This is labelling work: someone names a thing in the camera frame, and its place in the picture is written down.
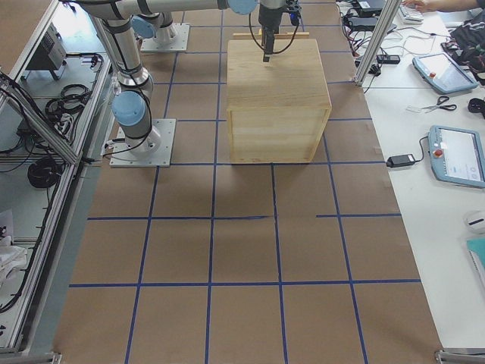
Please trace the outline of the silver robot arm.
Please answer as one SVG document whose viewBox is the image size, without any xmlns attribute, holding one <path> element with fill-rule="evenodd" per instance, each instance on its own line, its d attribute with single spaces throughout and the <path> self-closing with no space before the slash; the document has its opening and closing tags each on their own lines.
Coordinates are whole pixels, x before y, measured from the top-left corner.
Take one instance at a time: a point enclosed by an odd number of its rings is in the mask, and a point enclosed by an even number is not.
<svg viewBox="0 0 485 364">
<path fill-rule="evenodd" d="M 233 12 L 241 16 L 247 15 L 249 19 L 249 30 L 252 40 L 257 47 L 263 51 L 263 62 L 269 62 L 271 55 L 280 54 L 284 52 L 284 49 L 280 51 L 274 50 L 274 44 L 276 35 L 279 33 L 279 26 L 281 22 L 282 13 L 285 10 L 283 8 L 268 8 L 264 5 L 259 7 L 258 22 L 262 28 L 261 41 L 255 38 L 255 34 L 252 30 L 251 13 L 252 10 L 236 10 Z M 151 39 L 157 36 L 157 32 L 161 28 L 168 28 L 172 25 L 173 21 L 168 15 L 162 13 L 150 14 L 150 15 L 135 15 L 131 19 L 131 24 L 134 31 L 143 39 Z"/>
<path fill-rule="evenodd" d="M 270 61 L 274 51 L 275 36 L 284 13 L 290 15 L 292 24 L 299 26 L 300 7 L 297 1 L 78 1 L 78 5 L 90 16 L 98 19 L 107 33 L 102 44 L 114 53 L 111 60 L 119 68 L 120 83 L 126 87 L 144 84 L 149 73 L 142 66 L 136 48 L 133 30 L 135 16 L 157 17 L 173 11 L 198 11 L 231 9 L 240 15 L 250 15 L 259 7 L 258 22 L 261 25 L 263 61 Z"/>
</svg>

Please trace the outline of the person hand at keyboard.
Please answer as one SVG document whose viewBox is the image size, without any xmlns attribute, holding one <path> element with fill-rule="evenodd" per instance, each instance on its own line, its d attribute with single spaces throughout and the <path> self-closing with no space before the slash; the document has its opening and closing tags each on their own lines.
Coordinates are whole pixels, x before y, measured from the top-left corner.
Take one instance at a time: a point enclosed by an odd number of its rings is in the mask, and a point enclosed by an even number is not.
<svg viewBox="0 0 485 364">
<path fill-rule="evenodd" d="M 406 6 L 407 8 L 414 8 L 416 11 L 419 12 L 428 12 L 428 3 L 425 0 L 404 0 L 402 1 L 402 5 Z"/>
</svg>

